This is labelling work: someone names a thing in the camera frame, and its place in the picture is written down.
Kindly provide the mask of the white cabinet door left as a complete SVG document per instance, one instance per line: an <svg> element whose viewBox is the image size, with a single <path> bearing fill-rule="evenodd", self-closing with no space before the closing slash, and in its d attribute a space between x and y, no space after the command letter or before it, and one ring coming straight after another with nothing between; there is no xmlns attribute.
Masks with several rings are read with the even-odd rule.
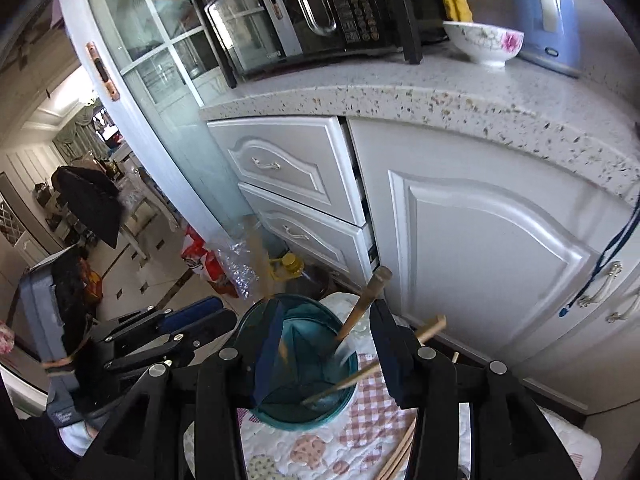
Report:
<svg viewBox="0 0 640 480"><path fill-rule="evenodd" d="M548 162L462 134L349 124L390 308L448 320L446 337L521 363L585 315L585 286L630 206Z"/></svg>

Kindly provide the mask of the patchwork quilted table mat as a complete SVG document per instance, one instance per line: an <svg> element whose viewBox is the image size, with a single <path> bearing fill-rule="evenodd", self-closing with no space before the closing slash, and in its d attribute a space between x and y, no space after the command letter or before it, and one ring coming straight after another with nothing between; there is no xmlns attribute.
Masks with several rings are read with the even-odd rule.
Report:
<svg viewBox="0 0 640 480"><path fill-rule="evenodd" d="M334 292L320 300L345 321L357 296ZM369 321L354 330L359 366L373 361ZM597 438L561 416L539 408L566 448L583 479L596 478L602 460ZM388 394L381 372L356 385L352 400L333 420L318 428L286 431L261 422L238 408L238 421L249 479L375 479L416 418ZM469 404L459 408L459 465L471 478L472 427Z"/></svg>

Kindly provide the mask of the white cabinet door right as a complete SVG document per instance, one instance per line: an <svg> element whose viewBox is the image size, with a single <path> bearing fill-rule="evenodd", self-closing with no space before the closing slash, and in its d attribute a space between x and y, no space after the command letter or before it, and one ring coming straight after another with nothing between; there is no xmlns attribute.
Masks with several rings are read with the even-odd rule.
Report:
<svg viewBox="0 0 640 480"><path fill-rule="evenodd" d="M617 257L571 307L544 309L498 356L526 385L584 414L634 400L639 261Z"/></svg>

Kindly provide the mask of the white drawer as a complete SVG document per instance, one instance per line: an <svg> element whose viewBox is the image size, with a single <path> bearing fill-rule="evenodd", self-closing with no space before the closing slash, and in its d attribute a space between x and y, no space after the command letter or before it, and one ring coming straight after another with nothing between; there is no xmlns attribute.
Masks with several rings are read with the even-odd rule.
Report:
<svg viewBox="0 0 640 480"><path fill-rule="evenodd" d="M356 286L367 284L378 257L371 229L334 218L255 185L239 189L262 225L288 246L324 263Z"/></svg>
<svg viewBox="0 0 640 480"><path fill-rule="evenodd" d="M236 118L207 127L240 181L353 226L366 223L346 133L336 117Z"/></svg>

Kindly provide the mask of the teal floral utensil holder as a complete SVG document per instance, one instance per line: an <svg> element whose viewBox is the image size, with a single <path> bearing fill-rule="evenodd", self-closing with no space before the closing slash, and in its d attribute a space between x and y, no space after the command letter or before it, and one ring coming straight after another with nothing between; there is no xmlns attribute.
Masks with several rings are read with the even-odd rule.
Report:
<svg viewBox="0 0 640 480"><path fill-rule="evenodd" d="M267 396L248 408L264 424L302 431L332 422L349 404L355 388L341 390L316 404L302 401L341 382L358 370L358 358L331 358L329 346L342 322L320 302L300 295L277 294L284 307L282 334Z"/></svg>

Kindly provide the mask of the white cabinet door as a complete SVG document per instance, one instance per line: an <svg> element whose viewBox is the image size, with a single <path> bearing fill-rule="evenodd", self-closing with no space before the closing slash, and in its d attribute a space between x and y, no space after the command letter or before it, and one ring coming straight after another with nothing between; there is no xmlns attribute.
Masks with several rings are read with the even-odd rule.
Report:
<svg viewBox="0 0 640 480"><path fill-rule="evenodd" d="M448 320L446 337L521 363L585 315L585 286L630 206L548 162L462 134L349 124L390 308Z"/></svg>
<svg viewBox="0 0 640 480"><path fill-rule="evenodd" d="M584 414L634 400L639 261L617 257L571 307L544 309L498 356L526 385Z"/></svg>

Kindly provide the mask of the blue electric kettle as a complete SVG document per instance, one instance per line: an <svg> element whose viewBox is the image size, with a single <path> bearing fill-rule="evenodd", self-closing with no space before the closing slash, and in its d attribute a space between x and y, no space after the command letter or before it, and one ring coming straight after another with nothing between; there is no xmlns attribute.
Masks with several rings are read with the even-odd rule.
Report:
<svg viewBox="0 0 640 480"><path fill-rule="evenodd" d="M518 56L552 72L578 78L580 39L574 0L513 0L516 28L524 32Z"/></svg>

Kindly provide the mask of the lower white drawer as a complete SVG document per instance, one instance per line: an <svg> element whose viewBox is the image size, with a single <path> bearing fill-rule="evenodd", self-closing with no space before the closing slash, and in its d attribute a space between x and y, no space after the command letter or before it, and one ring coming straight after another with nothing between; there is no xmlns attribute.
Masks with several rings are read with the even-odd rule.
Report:
<svg viewBox="0 0 640 480"><path fill-rule="evenodd" d="M367 284L378 257L371 229L334 218L255 185L239 189L262 225L288 246L324 263L356 286Z"/></svg>

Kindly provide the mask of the wooden chopstick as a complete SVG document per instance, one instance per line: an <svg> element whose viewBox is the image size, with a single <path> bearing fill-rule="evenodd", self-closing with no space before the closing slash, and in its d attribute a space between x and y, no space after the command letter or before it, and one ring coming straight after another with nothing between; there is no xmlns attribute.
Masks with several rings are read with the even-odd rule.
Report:
<svg viewBox="0 0 640 480"><path fill-rule="evenodd" d="M283 313L282 304L274 296L274 281L271 276L271 263L267 249L262 242L260 234L260 222L254 214L245 216L242 220L245 233L246 247L250 256L250 267L253 269L257 280L259 299L250 309L248 325L250 327L265 327L267 322L262 318L267 314L269 307L273 307L274 313Z"/></svg>
<svg viewBox="0 0 640 480"><path fill-rule="evenodd" d="M416 431L416 419L408 427L400 442L386 460L382 469L378 472L376 480L393 480L400 471L401 466L408 460L411 453L414 432Z"/></svg>
<svg viewBox="0 0 640 480"><path fill-rule="evenodd" d="M335 337L340 344L352 331L360 318L367 312L372 302L382 294L387 283L392 279L393 272L386 266L379 266L372 274L368 284L363 287L356 304L349 312L349 316Z"/></svg>
<svg viewBox="0 0 640 480"><path fill-rule="evenodd" d="M419 344L423 346L428 340L438 334L441 330L443 330L447 326L447 319L445 315L436 315L430 322L428 322L423 327L419 328L415 333L416 340L419 341ZM333 393L339 392L344 389L348 389L360 379L367 378L378 370L381 369L381 364L379 360L375 360L369 365L363 367L362 370L358 370L355 374L351 374L341 382L338 382L336 385L327 388L319 393L314 394L313 396L308 396L305 400L302 401L302 404L307 406L311 404L316 404L320 400L330 396Z"/></svg>

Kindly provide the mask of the black microwave oven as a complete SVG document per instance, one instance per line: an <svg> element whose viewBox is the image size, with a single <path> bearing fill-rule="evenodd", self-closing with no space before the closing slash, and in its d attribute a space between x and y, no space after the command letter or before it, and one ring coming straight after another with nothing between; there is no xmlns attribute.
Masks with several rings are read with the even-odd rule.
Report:
<svg viewBox="0 0 640 480"><path fill-rule="evenodd" d="M400 52L409 64L448 36L442 0L192 0L234 88L295 65Z"/></svg>

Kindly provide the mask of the floral white ceramic bowl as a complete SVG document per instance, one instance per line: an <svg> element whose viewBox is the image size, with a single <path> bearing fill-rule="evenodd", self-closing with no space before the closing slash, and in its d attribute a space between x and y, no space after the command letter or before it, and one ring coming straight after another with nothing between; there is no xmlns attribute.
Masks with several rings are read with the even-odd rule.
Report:
<svg viewBox="0 0 640 480"><path fill-rule="evenodd" d="M524 32L495 25L444 21L449 39L473 63L503 68L521 51Z"/></svg>

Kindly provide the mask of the glass sliding door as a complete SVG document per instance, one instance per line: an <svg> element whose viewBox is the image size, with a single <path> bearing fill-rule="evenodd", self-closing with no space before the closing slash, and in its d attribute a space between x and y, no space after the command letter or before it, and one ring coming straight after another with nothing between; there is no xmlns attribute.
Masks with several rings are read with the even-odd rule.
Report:
<svg viewBox="0 0 640 480"><path fill-rule="evenodd" d="M204 240L252 211L201 109L228 87L190 0L58 0L70 40L128 146Z"/></svg>

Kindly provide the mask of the yellow sponge bottle brush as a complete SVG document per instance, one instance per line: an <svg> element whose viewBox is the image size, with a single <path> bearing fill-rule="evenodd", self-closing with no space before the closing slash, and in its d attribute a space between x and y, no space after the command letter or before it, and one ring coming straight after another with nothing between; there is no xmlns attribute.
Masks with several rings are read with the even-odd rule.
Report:
<svg viewBox="0 0 640 480"><path fill-rule="evenodd" d="M449 21L472 23L473 13L468 0L442 0Z"/></svg>

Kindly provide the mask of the red plastic bag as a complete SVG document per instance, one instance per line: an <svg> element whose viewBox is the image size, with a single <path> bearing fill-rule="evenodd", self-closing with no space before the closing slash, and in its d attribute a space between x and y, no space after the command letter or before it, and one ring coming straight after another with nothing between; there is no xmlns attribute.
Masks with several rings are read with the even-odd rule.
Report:
<svg viewBox="0 0 640 480"><path fill-rule="evenodd" d="M186 226L184 230L180 257L195 274L212 286L218 295L238 298L234 285L224 273L215 253L205 247L205 240L192 226Z"/></svg>

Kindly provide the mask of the upper white drawer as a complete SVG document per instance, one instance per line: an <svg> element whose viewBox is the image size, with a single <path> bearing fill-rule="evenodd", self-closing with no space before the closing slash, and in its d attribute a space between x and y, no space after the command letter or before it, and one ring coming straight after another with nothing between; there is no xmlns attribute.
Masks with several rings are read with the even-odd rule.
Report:
<svg viewBox="0 0 640 480"><path fill-rule="evenodd" d="M207 127L240 181L353 226L366 223L346 133L336 117L236 118Z"/></svg>

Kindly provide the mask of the yellow cap oil bottle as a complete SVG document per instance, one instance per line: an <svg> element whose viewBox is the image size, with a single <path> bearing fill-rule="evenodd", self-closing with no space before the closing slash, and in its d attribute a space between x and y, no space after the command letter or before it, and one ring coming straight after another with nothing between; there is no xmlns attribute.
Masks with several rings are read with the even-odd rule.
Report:
<svg viewBox="0 0 640 480"><path fill-rule="evenodd" d="M282 258L270 260L270 275L276 282L296 280L303 275L304 270L304 260L292 252L287 252Z"/></svg>

